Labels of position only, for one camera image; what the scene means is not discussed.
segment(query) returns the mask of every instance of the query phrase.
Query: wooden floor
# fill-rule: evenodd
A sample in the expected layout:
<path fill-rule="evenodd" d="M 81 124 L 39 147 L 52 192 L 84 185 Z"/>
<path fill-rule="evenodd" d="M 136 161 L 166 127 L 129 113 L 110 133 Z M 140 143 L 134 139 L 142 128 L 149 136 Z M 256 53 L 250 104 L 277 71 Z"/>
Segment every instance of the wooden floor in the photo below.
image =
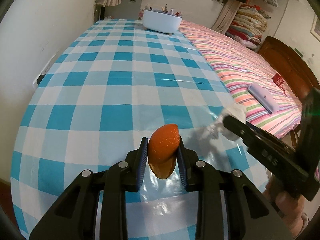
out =
<path fill-rule="evenodd" d="M 0 205 L 7 214 L 12 223 L 18 227 L 16 218 L 13 212 L 11 189 L 10 186 L 0 181 Z"/>

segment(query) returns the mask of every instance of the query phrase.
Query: white container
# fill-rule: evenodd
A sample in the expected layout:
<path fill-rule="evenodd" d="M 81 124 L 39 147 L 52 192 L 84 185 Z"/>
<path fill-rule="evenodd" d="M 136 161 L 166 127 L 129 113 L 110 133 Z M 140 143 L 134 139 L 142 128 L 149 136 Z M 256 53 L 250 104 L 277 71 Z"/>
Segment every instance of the white container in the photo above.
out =
<path fill-rule="evenodd" d="M 142 24 L 145 28 L 169 34 L 178 30 L 181 21 L 181 16 L 148 9 L 144 10 L 142 18 Z"/>

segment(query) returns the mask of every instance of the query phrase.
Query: striped bedsheet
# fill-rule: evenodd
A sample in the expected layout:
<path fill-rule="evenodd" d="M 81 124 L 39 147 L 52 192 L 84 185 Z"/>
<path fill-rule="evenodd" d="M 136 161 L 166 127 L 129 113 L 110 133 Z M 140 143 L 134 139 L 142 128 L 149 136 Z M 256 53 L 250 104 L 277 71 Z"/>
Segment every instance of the striped bedsheet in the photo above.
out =
<path fill-rule="evenodd" d="M 201 25 L 182 21 L 179 30 L 199 50 L 233 96 L 247 107 L 247 121 L 278 138 L 293 130 L 301 119 L 302 105 L 284 83 L 283 91 L 274 84 L 276 71 L 263 57 L 240 43 Z M 249 93 L 248 86 L 257 82 L 269 90 L 280 106 L 276 114 L 268 111 Z"/>

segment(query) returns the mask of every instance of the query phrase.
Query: picture frame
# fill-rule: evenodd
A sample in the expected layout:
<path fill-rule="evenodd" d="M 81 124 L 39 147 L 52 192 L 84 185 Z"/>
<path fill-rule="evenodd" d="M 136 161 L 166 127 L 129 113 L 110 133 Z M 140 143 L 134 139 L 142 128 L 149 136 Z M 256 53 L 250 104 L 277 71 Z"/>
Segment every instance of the picture frame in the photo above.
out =
<path fill-rule="evenodd" d="M 318 39 L 318 41 L 320 41 L 320 19 L 316 15 L 310 32 Z"/>

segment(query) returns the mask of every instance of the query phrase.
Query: table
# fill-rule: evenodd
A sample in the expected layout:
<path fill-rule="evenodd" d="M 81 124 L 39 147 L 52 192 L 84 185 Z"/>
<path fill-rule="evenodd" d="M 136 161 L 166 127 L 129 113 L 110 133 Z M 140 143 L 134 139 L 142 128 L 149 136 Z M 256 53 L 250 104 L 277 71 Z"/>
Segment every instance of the table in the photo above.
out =
<path fill-rule="evenodd" d="M 264 167 L 242 141 L 200 140 L 233 102 L 206 60 L 180 33 L 145 31 L 139 21 L 95 23 L 58 58 L 36 89 L 17 135 L 11 187 L 28 235 L 84 169 L 108 169 L 141 138 L 176 123 L 186 148 L 223 171 L 241 169 L 263 190 Z M 195 237 L 197 193 L 183 191 L 178 168 L 167 180 L 146 167 L 138 193 L 126 193 L 130 239 Z"/>

